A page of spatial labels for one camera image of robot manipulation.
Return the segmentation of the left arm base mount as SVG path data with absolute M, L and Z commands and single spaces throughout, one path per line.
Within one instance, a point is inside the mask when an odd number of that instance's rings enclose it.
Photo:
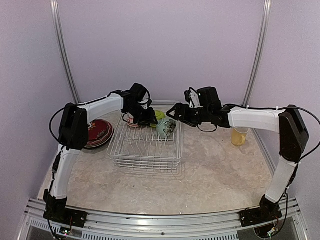
M 84 228 L 87 216 L 86 211 L 67 208 L 65 202 L 47 203 L 43 215 L 47 220 L 79 228 Z

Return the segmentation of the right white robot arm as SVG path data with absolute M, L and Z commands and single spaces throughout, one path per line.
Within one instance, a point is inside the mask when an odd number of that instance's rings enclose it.
M 256 218 L 266 222 L 271 218 L 286 189 L 292 184 L 301 161 L 315 152 L 320 146 L 308 148 L 309 131 L 303 115 L 309 115 L 315 121 L 320 119 L 311 111 L 296 105 L 285 107 L 250 107 L 226 104 L 216 107 L 190 107 L 176 103 L 167 111 L 167 116 L 197 128 L 203 123 L 210 123 L 216 128 L 253 129 L 269 140 L 261 139 L 274 171 L 272 180 L 260 200 Z

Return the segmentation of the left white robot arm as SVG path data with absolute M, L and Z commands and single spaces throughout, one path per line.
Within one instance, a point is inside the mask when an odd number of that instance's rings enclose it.
M 89 124 L 109 113 L 120 111 L 130 114 L 138 126 L 158 123 L 151 107 L 150 92 L 135 83 L 129 90 L 115 90 L 109 95 L 79 104 L 68 103 L 60 109 L 62 113 L 58 136 L 57 154 L 52 166 L 52 181 L 45 190 L 46 212 L 63 223 L 70 218 L 66 208 L 67 188 L 73 165 L 89 141 Z

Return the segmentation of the dark red black plate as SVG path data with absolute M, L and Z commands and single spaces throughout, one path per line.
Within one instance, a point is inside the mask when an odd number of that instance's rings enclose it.
M 89 138 L 89 131 L 93 130 L 93 133 L 100 132 L 101 130 L 106 130 L 108 128 L 114 128 L 109 121 L 104 119 L 96 119 L 92 121 L 88 125 L 88 138 Z

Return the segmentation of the white red patterned bowl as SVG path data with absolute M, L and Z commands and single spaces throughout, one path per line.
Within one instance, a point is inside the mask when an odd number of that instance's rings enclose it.
M 127 115 L 126 121 L 127 121 L 127 125 L 132 128 L 139 127 L 138 123 L 134 123 L 134 117 L 130 113 Z

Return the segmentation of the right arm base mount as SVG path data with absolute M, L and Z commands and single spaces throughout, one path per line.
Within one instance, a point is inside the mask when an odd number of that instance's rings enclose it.
M 283 216 L 280 209 L 269 212 L 268 209 L 264 207 L 246 208 L 245 210 L 241 210 L 238 214 L 242 227 L 279 220 Z

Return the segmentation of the light blue floral bowl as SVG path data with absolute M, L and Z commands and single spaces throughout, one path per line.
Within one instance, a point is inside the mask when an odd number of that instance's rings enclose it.
M 156 132 L 161 139 L 169 139 L 176 127 L 176 120 L 170 117 L 165 117 L 158 121 L 158 124 L 156 125 Z

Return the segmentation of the pale yellow mug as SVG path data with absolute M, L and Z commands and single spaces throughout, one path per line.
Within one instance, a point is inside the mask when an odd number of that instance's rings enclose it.
M 234 146 L 243 146 L 246 142 L 246 137 L 249 132 L 247 127 L 234 127 L 231 133 L 231 143 Z

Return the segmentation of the black rimmed striped plate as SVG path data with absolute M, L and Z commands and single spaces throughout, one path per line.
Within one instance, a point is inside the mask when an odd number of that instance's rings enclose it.
M 104 145 L 106 145 L 113 137 L 114 135 L 114 128 L 107 128 L 105 130 L 97 131 L 94 133 L 93 130 L 89 131 L 89 139 L 84 147 L 85 150 L 93 150 L 100 148 Z

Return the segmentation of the lime green bowl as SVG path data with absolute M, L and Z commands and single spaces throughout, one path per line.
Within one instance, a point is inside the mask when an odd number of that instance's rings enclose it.
M 166 117 L 165 113 L 163 111 L 161 111 L 161 110 L 155 110 L 154 113 L 155 113 L 155 117 L 156 117 L 157 123 L 151 123 L 150 124 L 151 128 L 156 128 L 157 125 L 160 123 L 160 121 L 163 120 Z

